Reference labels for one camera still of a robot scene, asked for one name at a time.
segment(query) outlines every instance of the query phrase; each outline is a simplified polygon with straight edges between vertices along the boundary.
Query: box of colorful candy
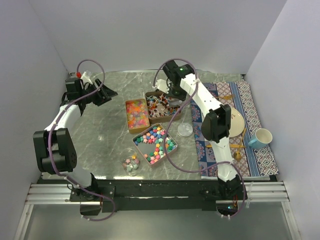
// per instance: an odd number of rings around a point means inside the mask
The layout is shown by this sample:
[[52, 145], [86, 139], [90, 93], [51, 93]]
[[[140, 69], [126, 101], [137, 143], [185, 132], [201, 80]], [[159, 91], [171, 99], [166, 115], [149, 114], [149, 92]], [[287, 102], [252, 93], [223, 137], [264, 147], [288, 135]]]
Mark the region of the box of colorful candy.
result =
[[125, 110], [129, 133], [141, 133], [150, 126], [145, 99], [125, 101]]
[[[166, 158], [164, 151], [165, 133], [164, 127], [156, 123], [133, 138], [134, 144], [144, 156], [149, 166], [155, 166]], [[177, 151], [178, 148], [178, 144], [169, 134], [167, 135], [165, 147], [170, 155]]]
[[[150, 124], [169, 122], [172, 116], [180, 108], [178, 99], [167, 97], [162, 91], [150, 91], [145, 93], [145, 101], [148, 108]], [[181, 118], [181, 112], [174, 120]]]

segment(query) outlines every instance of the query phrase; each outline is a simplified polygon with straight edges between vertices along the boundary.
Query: striped cloth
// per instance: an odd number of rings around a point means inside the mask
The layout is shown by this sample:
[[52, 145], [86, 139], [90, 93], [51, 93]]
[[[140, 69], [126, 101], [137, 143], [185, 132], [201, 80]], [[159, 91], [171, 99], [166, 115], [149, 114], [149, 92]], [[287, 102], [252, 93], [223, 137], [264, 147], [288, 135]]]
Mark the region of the striped cloth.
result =
[[[221, 101], [222, 104], [229, 104], [231, 107], [234, 107], [244, 117], [247, 131], [244, 135], [243, 142], [246, 148], [241, 148], [240, 150], [242, 159], [239, 162], [234, 161], [242, 175], [244, 177], [278, 175], [279, 170], [275, 157], [269, 146], [262, 149], [248, 147], [251, 135], [254, 134], [257, 129], [261, 128], [260, 119], [251, 95], [250, 85], [245, 81], [203, 83], [203, 85], [215, 97], [234, 95], [234, 98], [230, 100], [220, 98], [219, 101]], [[216, 159], [212, 148], [206, 147], [206, 145], [210, 143], [205, 140], [201, 133], [203, 115], [200, 108], [193, 100], [190, 104], [199, 169], [204, 169], [216, 163]], [[240, 144], [240, 141], [241, 134], [229, 139], [230, 144]], [[236, 150], [236, 148], [231, 148], [232, 155]], [[216, 177], [217, 170], [206, 170], [203, 171], [201, 175], [204, 177]]]

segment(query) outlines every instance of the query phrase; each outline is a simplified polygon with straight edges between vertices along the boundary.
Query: gray marble surface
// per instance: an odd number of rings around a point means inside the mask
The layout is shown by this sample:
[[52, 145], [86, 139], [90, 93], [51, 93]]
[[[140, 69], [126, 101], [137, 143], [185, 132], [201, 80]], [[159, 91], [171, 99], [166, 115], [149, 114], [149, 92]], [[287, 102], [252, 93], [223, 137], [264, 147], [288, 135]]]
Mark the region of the gray marble surface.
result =
[[[175, 169], [167, 160], [158, 166], [149, 167], [143, 156], [138, 153], [139, 168], [129, 175], [120, 163], [123, 149], [136, 146], [132, 139], [136, 134], [130, 134], [127, 125], [125, 101], [144, 98], [146, 92], [153, 91], [152, 81], [155, 72], [107, 72], [104, 84], [118, 93], [111, 101], [99, 107], [88, 104], [82, 117], [71, 129], [72, 141], [80, 166], [92, 172], [98, 179], [145, 179], [145, 180], [199, 180], [199, 173], [184, 173]], [[166, 79], [161, 72], [158, 78]], [[242, 81], [240, 74], [217, 74], [199, 72], [199, 78], [204, 83]], [[177, 142], [177, 152], [171, 159], [181, 168], [197, 170], [198, 160], [194, 135], [181, 137], [177, 128], [180, 123], [192, 124], [190, 106], [185, 107], [180, 120], [175, 121], [169, 134]], [[43, 175], [44, 179], [54, 176]]]

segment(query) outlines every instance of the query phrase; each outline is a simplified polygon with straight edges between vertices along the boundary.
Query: wall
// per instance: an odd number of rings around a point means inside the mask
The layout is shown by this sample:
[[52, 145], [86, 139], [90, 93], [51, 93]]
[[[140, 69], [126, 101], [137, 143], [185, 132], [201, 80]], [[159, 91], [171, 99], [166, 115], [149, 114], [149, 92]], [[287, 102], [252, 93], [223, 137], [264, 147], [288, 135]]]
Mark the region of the wall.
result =
[[304, 240], [320, 236], [319, 11], [288, 0], [246, 76]]
[[247, 73], [286, 0], [29, 0], [70, 72], [157, 69], [173, 57]]
[[13, 239], [40, 176], [32, 136], [58, 111], [67, 71], [32, 7], [0, 2], [0, 239]]

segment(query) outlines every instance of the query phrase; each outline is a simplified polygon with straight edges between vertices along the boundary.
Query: blue mug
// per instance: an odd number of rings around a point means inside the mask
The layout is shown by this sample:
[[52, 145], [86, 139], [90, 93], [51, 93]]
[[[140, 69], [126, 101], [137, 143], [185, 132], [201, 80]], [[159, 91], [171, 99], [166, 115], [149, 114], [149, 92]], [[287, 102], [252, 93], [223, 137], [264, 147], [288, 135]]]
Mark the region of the blue mug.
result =
[[262, 149], [272, 141], [272, 134], [265, 128], [259, 128], [250, 138], [248, 145], [253, 149]]

